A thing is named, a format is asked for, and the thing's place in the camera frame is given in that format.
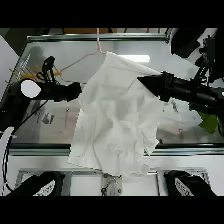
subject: table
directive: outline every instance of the table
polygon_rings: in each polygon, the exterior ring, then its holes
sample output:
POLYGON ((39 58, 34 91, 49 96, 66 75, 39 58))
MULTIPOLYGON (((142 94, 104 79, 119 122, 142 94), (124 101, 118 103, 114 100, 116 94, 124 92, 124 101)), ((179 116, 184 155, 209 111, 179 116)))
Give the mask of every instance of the table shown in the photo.
MULTIPOLYGON (((198 67, 177 55, 171 55, 170 46, 165 43, 163 34, 102 34, 100 35, 103 51, 111 51, 118 55, 149 55, 150 62, 142 63, 157 71, 167 71, 175 76, 193 78, 198 67)), ((87 53, 96 51, 95 35, 56 35, 28 37, 27 44, 17 63, 21 70, 24 63, 31 72, 41 71, 43 61, 55 57, 58 70, 78 60, 87 53)), ((89 56, 73 67, 63 71, 62 78, 74 82, 86 83, 103 63, 104 55, 89 56)), ((11 81, 16 81, 19 74, 14 73, 11 81)), ((60 77, 57 80, 67 85, 60 77)), ((214 86, 224 87, 222 80, 214 86)), ((173 104, 164 104, 164 113, 157 131, 160 143, 154 153, 157 155, 193 155, 223 153, 224 139, 216 131, 209 134, 198 125, 202 121, 196 111, 189 111, 188 104, 174 99, 173 104)), ((41 102, 30 104, 27 114, 41 102)), ((55 103, 49 101, 42 110, 29 119, 18 131, 17 138, 11 145, 12 154, 31 155, 67 155, 74 135, 79 113, 79 104, 71 102, 55 103)))

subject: black cable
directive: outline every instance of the black cable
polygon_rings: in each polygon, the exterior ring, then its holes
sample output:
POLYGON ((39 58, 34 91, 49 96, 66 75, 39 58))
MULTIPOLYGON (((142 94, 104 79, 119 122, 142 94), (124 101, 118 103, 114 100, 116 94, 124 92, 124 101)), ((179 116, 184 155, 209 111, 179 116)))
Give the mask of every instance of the black cable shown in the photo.
POLYGON ((6 149, 5 149, 5 153, 3 156, 3 161, 2 161, 2 175, 3 175, 3 181, 4 181, 4 185, 7 187, 7 189, 9 191, 13 191, 9 185, 8 185, 8 181, 7 181, 7 168, 8 168, 8 157, 9 157, 9 146, 12 142, 12 136, 16 133, 16 131, 30 118, 32 117, 41 107, 43 107, 46 103, 48 102, 48 100, 46 100, 43 104, 41 104, 36 110, 34 110, 26 119, 24 119, 12 132, 9 141, 6 145, 6 149))

